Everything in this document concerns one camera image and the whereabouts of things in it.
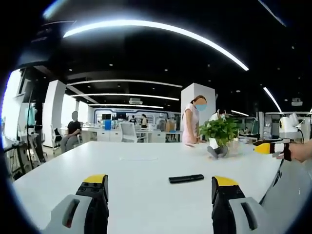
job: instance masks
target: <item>pink dress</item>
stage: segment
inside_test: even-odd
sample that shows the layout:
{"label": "pink dress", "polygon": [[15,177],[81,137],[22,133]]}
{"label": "pink dress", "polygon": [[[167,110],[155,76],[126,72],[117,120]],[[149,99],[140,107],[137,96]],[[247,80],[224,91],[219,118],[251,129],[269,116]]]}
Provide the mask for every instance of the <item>pink dress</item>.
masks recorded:
{"label": "pink dress", "polygon": [[191,135],[188,131],[187,125],[186,125],[186,116],[185,111],[187,109],[190,109],[192,112],[192,131],[194,133],[194,136],[196,137],[196,125],[199,122],[199,111],[193,106],[193,104],[189,103],[185,107],[184,113],[183,113],[183,134],[182,134],[182,142],[184,144],[190,144],[191,142]]}

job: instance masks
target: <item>green leaves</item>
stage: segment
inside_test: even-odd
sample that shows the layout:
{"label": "green leaves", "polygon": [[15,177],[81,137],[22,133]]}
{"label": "green leaves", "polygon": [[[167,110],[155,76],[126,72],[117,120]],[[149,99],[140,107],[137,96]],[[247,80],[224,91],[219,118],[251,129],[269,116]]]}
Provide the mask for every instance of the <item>green leaves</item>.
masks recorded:
{"label": "green leaves", "polygon": [[215,138],[219,146],[226,145],[238,134],[236,122],[230,117],[226,120],[206,121],[199,129],[200,134],[203,134],[207,140],[208,138]]}

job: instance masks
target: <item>desk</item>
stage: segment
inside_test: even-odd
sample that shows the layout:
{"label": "desk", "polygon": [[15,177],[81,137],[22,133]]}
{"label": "desk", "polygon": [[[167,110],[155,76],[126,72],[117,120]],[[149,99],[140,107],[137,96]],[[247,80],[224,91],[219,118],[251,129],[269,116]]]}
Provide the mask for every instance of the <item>desk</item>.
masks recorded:
{"label": "desk", "polygon": [[[210,160],[206,144],[90,141],[35,168],[13,183],[17,197],[41,229],[50,211],[93,174],[108,174],[109,234],[213,233],[211,177],[236,180],[245,196],[259,202],[280,160],[239,145],[236,157]],[[175,184],[171,176],[203,174],[202,181]]]}

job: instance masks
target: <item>ceiling light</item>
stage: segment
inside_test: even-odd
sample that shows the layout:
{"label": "ceiling light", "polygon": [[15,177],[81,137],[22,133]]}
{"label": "ceiling light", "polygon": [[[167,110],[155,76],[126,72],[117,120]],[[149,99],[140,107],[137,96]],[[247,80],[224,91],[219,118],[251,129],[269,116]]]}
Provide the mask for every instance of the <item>ceiling light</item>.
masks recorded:
{"label": "ceiling light", "polygon": [[237,65],[239,65],[241,68],[243,68],[245,71],[248,71],[249,68],[242,63],[240,60],[238,60],[234,55],[232,55],[230,52],[227,50],[223,49],[221,46],[213,43],[212,41],[201,37],[195,33],[189,32],[185,29],[174,27],[171,25],[167,25],[164,23],[157,23],[157,22],[151,22],[151,21],[144,21],[144,20],[112,20],[112,21],[101,21],[97,23],[92,23],[88,24],[85,26],[81,26],[75,29],[72,29],[68,32],[65,33],[63,36],[68,37],[77,33],[81,33],[87,30],[91,29],[97,29],[97,28],[104,28],[104,27],[122,27],[122,26],[143,26],[143,27],[152,27],[152,28],[159,28],[159,29],[164,29],[172,32],[176,32],[185,36],[188,36],[190,38],[193,38],[195,40],[198,40],[206,45],[211,46],[212,48],[216,49],[217,51],[221,52],[225,56],[227,56],[229,59],[234,61]]}
{"label": "ceiling light", "polygon": [[267,89],[267,87],[263,88],[264,91],[269,95],[269,97],[271,98],[271,100],[274,102],[275,106],[277,107],[277,109],[279,110],[280,113],[283,113],[281,108],[279,107],[279,105],[277,104],[275,98],[273,97],[273,95],[270,93],[270,91]]}
{"label": "ceiling light", "polygon": [[162,106],[146,106],[146,105],[134,105],[134,104],[89,104],[89,106],[128,106],[128,107],[135,106],[135,107],[164,109]]}
{"label": "ceiling light", "polygon": [[79,81],[67,84],[69,85],[75,85],[75,84],[88,84],[88,83],[100,83],[100,82],[138,82],[138,83],[148,83],[148,84],[161,84],[161,85],[168,85],[173,86],[177,88],[182,88],[182,85],[177,84],[168,84],[163,82],[157,82],[157,81],[148,81],[148,80],[139,80],[139,79],[97,79],[97,80],[85,80],[85,81]]}
{"label": "ceiling light", "polygon": [[131,96],[131,97],[159,98],[159,99],[179,101],[178,98],[174,98],[174,97],[163,97],[163,96],[145,95],[145,94],[75,94],[75,95],[70,95],[70,97],[85,97],[85,96]]}
{"label": "ceiling light", "polygon": [[241,113],[241,112],[238,112],[238,111],[233,111],[231,110],[233,113],[236,113],[236,114],[240,114],[240,115],[243,115],[243,116],[249,116],[248,114],[244,114],[244,113]]}

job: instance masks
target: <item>ceiling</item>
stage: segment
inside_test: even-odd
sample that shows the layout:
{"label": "ceiling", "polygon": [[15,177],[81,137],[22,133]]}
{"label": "ceiling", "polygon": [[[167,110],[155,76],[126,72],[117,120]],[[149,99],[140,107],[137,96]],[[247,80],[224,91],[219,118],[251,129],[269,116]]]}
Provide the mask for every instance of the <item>ceiling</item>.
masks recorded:
{"label": "ceiling", "polygon": [[[180,1],[66,0],[45,12],[46,22],[72,20],[67,30],[104,20],[148,20],[173,25],[223,47],[248,68],[244,71],[214,48],[190,37],[157,28],[127,26],[89,30],[54,44],[42,64],[50,79],[63,82],[103,79],[134,79],[181,85],[182,88],[138,82],[94,82],[73,87],[85,94],[123,93],[180,98],[191,83],[212,87],[218,94],[217,108],[253,114],[278,111],[263,90],[267,87],[282,111],[312,108],[310,48],[297,21],[282,25],[256,0]],[[292,12],[289,9],[282,15]],[[101,104],[128,104],[126,96],[94,96]],[[303,105],[291,106],[292,98]],[[143,105],[180,111],[180,102],[142,97]]]}

